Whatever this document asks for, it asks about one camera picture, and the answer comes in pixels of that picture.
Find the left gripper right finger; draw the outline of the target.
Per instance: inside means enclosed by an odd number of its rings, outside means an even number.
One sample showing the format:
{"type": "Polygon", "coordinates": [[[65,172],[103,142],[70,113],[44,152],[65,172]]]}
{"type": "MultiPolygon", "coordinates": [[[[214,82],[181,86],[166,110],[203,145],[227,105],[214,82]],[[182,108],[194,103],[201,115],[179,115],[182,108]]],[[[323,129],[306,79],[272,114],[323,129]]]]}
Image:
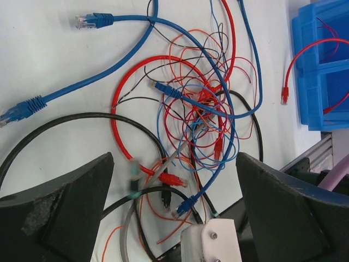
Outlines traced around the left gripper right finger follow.
{"type": "Polygon", "coordinates": [[[348,261],[348,196],[247,153],[236,168],[259,261],[348,261]]]}

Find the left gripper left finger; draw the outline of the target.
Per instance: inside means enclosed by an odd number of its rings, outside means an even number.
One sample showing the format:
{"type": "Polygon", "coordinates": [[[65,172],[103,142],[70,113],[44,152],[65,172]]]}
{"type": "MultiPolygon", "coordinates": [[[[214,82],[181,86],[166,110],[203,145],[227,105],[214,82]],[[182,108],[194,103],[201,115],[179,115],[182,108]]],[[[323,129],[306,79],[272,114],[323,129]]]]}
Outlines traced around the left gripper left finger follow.
{"type": "Polygon", "coordinates": [[[1,198],[1,261],[90,261],[113,174],[106,153],[1,198]]]}

